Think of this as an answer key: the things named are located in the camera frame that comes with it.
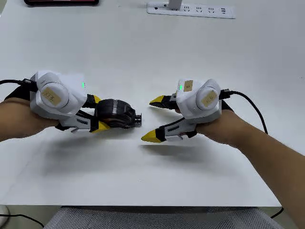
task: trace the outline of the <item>white power strip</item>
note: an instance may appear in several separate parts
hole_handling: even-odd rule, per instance
[[[227,18],[235,19],[234,7],[229,6],[207,6],[201,4],[182,4],[180,10],[171,10],[168,3],[149,2],[147,12],[152,14],[193,16],[206,18]]]

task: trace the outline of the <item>white table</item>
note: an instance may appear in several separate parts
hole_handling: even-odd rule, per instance
[[[151,99],[173,93],[179,78],[214,78],[248,94],[270,134],[305,153],[304,1],[198,2],[234,5],[237,18],[150,15],[142,0],[41,8],[8,1],[0,18],[1,79],[41,69],[83,73],[88,92],[129,102],[143,122],[98,135],[49,128],[2,142],[0,204],[279,206],[236,149],[199,135],[159,145],[140,139],[180,118],[149,107]],[[2,85],[0,98],[14,87]],[[228,103],[261,128],[245,100]]]

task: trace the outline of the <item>black cable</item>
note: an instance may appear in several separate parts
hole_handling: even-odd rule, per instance
[[[279,214],[281,214],[284,211],[284,208],[282,207],[281,210],[279,210],[277,213],[275,213],[273,216],[271,216],[270,218],[275,218],[277,217]]]
[[[242,96],[243,98],[245,98],[246,100],[248,100],[248,102],[252,105],[252,107],[256,110],[256,112],[258,113],[261,121],[262,121],[262,124],[263,124],[263,128],[264,128],[264,131],[266,134],[268,134],[268,131],[267,131],[267,127],[266,127],[266,124],[265,124],[265,121],[264,121],[264,118],[262,116],[262,113],[258,110],[257,106],[252,102],[252,100],[247,96],[245,95],[244,93],[241,93],[241,92],[236,92],[236,91],[230,91],[229,92],[230,95],[232,94],[237,94],[237,95],[240,95]]]
[[[252,102],[252,100],[247,96],[245,95],[244,93],[241,93],[241,92],[236,92],[236,91],[230,91],[229,89],[225,89],[225,90],[221,90],[220,92],[220,96],[219,96],[219,99],[227,99],[227,98],[230,98],[231,95],[233,94],[237,94],[237,95],[240,95],[242,96],[243,98],[245,98],[246,100],[248,100],[248,102],[252,105],[252,107],[256,110],[256,112],[258,113],[261,121],[262,121],[262,124],[263,124],[263,128],[264,128],[264,131],[266,134],[268,134],[268,131],[267,131],[267,127],[266,127],[266,124],[265,124],[265,121],[264,121],[264,118],[262,116],[262,113],[258,110],[257,106]],[[277,217],[279,214],[281,214],[282,212],[284,211],[284,208],[282,207],[277,213],[275,213],[273,216],[271,216],[270,218],[275,218]]]
[[[23,85],[21,80],[0,80],[0,84],[4,84],[4,83],[16,83],[19,85]]]
[[[37,92],[37,84],[35,81],[24,79],[24,80],[0,80],[0,84],[4,83],[16,83],[21,86],[24,86],[26,89],[28,89],[31,92]]]
[[[21,217],[27,218],[27,219],[29,219],[29,220],[32,220],[32,221],[34,221],[35,223],[38,223],[40,226],[42,226],[42,228],[44,228],[44,225],[43,225],[41,222],[39,222],[39,221],[36,220],[36,219],[33,219],[32,217],[23,215],[23,214],[18,214],[18,215],[0,214],[0,217],[1,217],[1,216],[3,216],[3,217],[18,217],[18,216],[21,216]]]

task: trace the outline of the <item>black phone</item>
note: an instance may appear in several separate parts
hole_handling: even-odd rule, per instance
[[[30,6],[88,6],[88,5],[97,5],[99,0],[24,0],[27,5]]]

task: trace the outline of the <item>label sticker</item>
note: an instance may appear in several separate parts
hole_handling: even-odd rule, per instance
[[[205,98],[201,100],[205,107],[208,107],[215,99],[217,98],[217,94],[215,91],[210,91]]]
[[[193,88],[193,81],[188,80],[184,82],[184,92],[191,92]]]
[[[41,94],[43,95],[43,97],[49,100],[49,102],[54,106],[56,106],[61,102],[61,98],[49,87],[44,89],[44,91]]]

